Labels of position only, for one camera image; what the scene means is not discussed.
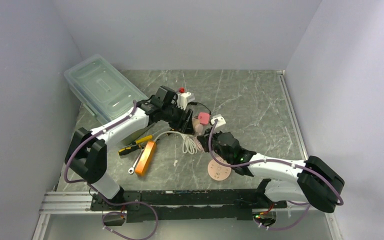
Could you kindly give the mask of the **pink round socket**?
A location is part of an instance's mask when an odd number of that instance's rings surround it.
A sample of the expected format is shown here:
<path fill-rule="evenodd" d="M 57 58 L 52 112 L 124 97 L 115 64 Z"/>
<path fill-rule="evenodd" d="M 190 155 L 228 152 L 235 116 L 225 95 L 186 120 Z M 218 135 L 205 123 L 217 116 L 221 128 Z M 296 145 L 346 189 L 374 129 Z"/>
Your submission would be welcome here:
<path fill-rule="evenodd" d="M 215 181 L 226 180 L 232 172 L 230 167 L 219 164 L 216 160 L 211 159 L 207 166 L 208 175 Z"/>

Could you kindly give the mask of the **beige cube socket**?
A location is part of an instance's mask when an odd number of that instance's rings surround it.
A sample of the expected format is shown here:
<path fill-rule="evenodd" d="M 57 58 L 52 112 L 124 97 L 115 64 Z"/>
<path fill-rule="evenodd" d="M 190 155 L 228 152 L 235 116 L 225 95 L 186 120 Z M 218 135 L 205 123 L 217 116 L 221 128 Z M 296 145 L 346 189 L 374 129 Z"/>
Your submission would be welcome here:
<path fill-rule="evenodd" d="M 192 125 L 196 134 L 199 135 L 203 132 L 204 126 L 200 123 L 198 119 L 193 119 Z"/>

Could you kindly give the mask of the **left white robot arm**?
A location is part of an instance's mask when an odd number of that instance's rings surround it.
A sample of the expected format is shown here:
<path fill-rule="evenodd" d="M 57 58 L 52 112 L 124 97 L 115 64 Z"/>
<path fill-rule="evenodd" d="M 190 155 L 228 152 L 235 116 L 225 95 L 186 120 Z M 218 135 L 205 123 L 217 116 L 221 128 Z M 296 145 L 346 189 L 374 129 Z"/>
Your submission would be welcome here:
<path fill-rule="evenodd" d="M 111 210 L 119 209 L 124 203 L 124 189 L 107 173 L 107 151 L 138 130 L 159 121 L 186 135 L 193 135 L 193 111 L 188 103 L 194 101 L 191 92 L 177 92 L 167 86 L 160 86 L 150 98 L 134 101 L 127 113 L 102 126 L 87 130 L 76 130 L 70 142 L 63 177 L 66 183 L 68 170 L 104 196 L 104 204 Z"/>

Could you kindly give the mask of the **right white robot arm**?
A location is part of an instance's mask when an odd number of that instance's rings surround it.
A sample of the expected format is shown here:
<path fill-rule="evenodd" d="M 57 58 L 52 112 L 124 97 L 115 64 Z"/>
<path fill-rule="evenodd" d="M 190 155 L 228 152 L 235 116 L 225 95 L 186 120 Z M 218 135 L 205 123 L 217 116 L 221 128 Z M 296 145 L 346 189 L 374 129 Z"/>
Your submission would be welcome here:
<path fill-rule="evenodd" d="M 342 206 L 345 181 L 323 160 L 311 155 L 306 160 L 269 157 L 240 145 L 230 132 L 207 130 L 197 140 L 203 150 L 223 159 L 222 165 L 241 176 L 260 177 L 255 200 L 267 208 L 274 202 L 308 203 L 324 213 Z"/>

